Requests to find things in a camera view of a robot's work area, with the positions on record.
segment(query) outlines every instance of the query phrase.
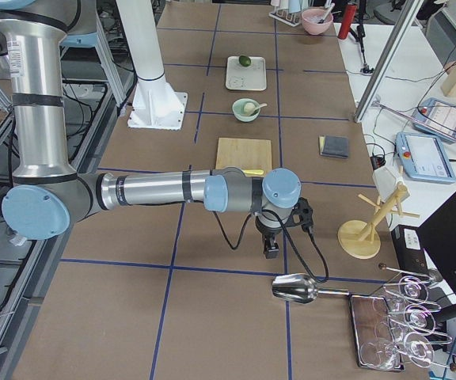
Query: white desk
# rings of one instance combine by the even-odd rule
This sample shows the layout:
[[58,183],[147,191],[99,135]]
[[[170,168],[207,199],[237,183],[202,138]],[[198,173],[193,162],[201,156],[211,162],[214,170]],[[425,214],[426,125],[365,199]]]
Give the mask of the white desk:
[[[340,25],[335,25],[336,31],[339,31]],[[366,38],[364,39],[367,62],[370,67],[375,67],[380,54],[392,32],[392,26],[387,25],[365,25]],[[349,82],[351,91],[355,101],[358,101],[369,82],[369,76],[359,74],[362,67],[362,56],[359,51],[359,45],[355,43],[352,36],[348,36],[346,40],[339,40],[340,50],[342,52],[344,65],[348,70]],[[387,77],[407,78],[418,80],[421,78],[433,77],[443,69],[442,63],[437,59],[432,48],[428,44],[424,34],[418,27],[411,27],[407,33],[401,46],[398,48],[396,55],[386,73]],[[437,97],[444,99],[451,104],[456,104],[456,98],[446,98],[441,91],[441,84],[446,78],[444,74],[437,83],[428,92],[425,99],[429,97]],[[381,97],[381,103],[397,110],[407,110],[418,105],[418,102],[428,90],[433,82],[432,79],[424,80],[422,82],[407,82],[399,81],[391,78],[385,78],[378,91]],[[374,122],[379,113],[380,108],[370,108],[366,115],[363,117],[362,125],[364,133],[373,136],[375,142],[381,145],[386,153],[393,151],[393,146],[384,139],[379,138],[373,134]],[[376,132],[387,139],[394,141],[397,132],[413,131],[409,125],[406,126],[406,120],[395,116],[387,111],[382,111],[377,122]],[[367,136],[367,143],[372,143],[372,137]],[[456,144],[445,144],[446,153],[449,158],[456,158]],[[372,151],[372,146],[367,146],[369,152]],[[400,165],[399,159],[395,157],[392,159],[391,155],[386,156],[387,165],[393,165],[398,168]],[[452,163],[454,173],[456,175],[456,163]],[[394,228],[397,224],[404,224],[409,226],[419,226],[426,220],[443,202],[456,191],[455,184],[431,184],[416,180],[411,180],[405,175],[405,183],[408,186],[411,196],[403,202],[405,211],[420,214],[419,218],[409,217],[393,217],[390,229]],[[451,289],[443,281],[441,285],[443,290],[448,294]],[[450,298],[452,302],[456,302],[456,298]]]

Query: pink bowl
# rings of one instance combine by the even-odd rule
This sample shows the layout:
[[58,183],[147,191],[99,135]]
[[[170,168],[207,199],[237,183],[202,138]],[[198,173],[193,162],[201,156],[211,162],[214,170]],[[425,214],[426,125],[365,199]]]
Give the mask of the pink bowl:
[[330,25],[333,23],[333,15],[329,14],[323,24],[318,24],[317,21],[321,19],[321,16],[325,13],[325,9],[311,8],[306,9],[302,12],[302,26],[309,34],[316,36],[326,32]]

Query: silver scoop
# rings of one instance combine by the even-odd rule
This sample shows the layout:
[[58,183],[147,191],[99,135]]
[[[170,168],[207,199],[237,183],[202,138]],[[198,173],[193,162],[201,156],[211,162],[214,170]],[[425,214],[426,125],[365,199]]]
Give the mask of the silver scoop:
[[276,297],[297,303],[312,302],[318,295],[349,295],[346,289],[318,287],[316,281],[304,273],[278,275],[272,281],[272,293]]

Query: table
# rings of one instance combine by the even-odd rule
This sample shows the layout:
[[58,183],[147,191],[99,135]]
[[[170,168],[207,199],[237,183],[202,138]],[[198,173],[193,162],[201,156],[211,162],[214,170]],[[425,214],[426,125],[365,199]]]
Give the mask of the table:
[[[337,31],[339,30],[339,27],[340,25],[335,25]],[[364,39],[367,61],[374,67],[393,27],[387,25],[365,25],[364,28],[366,29],[367,34],[367,37]],[[339,45],[348,72],[351,91],[356,100],[360,99],[369,82],[369,77],[359,73],[362,66],[359,45],[355,44],[351,37],[348,37],[346,40],[339,40]],[[378,92],[378,95],[381,97],[381,103],[397,110],[407,110],[415,107],[430,88],[435,76],[438,73],[441,73],[442,70],[443,65],[437,59],[422,33],[422,30],[419,27],[411,27],[407,31],[407,34],[386,73],[387,77],[392,78],[385,78]],[[408,82],[395,78],[407,78],[412,80],[422,78],[430,79],[420,82]],[[447,98],[443,96],[440,86],[445,78],[446,75],[443,75],[437,83],[432,86],[425,99],[437,97],[456,105],[456,98]],[[395,135],[399,131],[410,132],[415,130],[410,127],[409,124],[406,124],[404,119],[392,115],[389,112],[383,111],[379,117],[378,114],[379,108],[370,109],[362,120],[363,131],[366,134],[366,142],[376,142],[383,146],[386,153],[390,153],[393,151],[393,146],[385,139],[374,134],[374,123],[376,123],[376,120],[377,133],[391,141],[395,140]],[[448,157],[456,158],[456,144],[444,144],[444,146]],[[369,148],[369,152],[372,151],[372,146],[369,145],[367,148]],[[395,169],[398,169],[398,166],[400,165],[398,158],[395,160],[388,159],[387,161],[387,165],[391,165]],[[452,163],[452,166],[456,175],[456,163]],[[409,218],[394,215],[393,218],[389,218],[389,222],[391,222],[390,229],[393,229],[399,224],[419,226],[456,191],[456,183],[431,184],[411,180],[406,177],[406,175],[405,183],[408,186],[411,196],[403,202],[404,211],[420,214],[420,217]],[[429,268],[434,267],[434,263],[430,257],[427,257],[427,263]],[[451,288],[444,281],[441,283],[441,288],[446,294],[452,293]],[[450,296],[450,300],[455,303],[456,296]]]
[[[302,180],[314,209],[318,245],[329,262],[330,287],[370,292],[397,266],[390,234],[380,226],[377,257],[357,260],[336,232],[373,210],[375,198],[362,128],[349,121],[355,103],[331,28],[307,36],[268,17],[269,6],[168,3],[158,25],[166,76],[188,92],[180,131],[135,130],[121,117],[99,171],[156,173],[208,169],[219,137],[269,139],[274,167]],[[266,59],[268,88],[235,93],[224,87],[226,58]],[[268,103],[254,122],[235,120],[240,97]],[[346,135],[350,158],[322,158],[319,135]],[[245,215],[222,215],[232,238]],[[306,236],[298,248],[321,274]],[[265,260],[261,237],[248,228],[230,251],[200,204],[125,207],[100,213],[74,228],[14,379],[141,378],[426,378],[355,364],[348,301],[319,298],[299,306],[274,298],[272,279],[303,272],[279,237],[278,259]]]

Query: wooden cutting board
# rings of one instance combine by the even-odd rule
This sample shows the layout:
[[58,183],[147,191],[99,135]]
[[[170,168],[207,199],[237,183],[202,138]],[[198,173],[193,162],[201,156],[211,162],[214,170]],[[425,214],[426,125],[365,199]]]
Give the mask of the wooden cutting board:
[[215,168],[234,166],[242,170],[263,170],[263,173],[247,173],[248,176],[265,176],[272,171],[272,144],[270,140],[228,139],[218,140]]

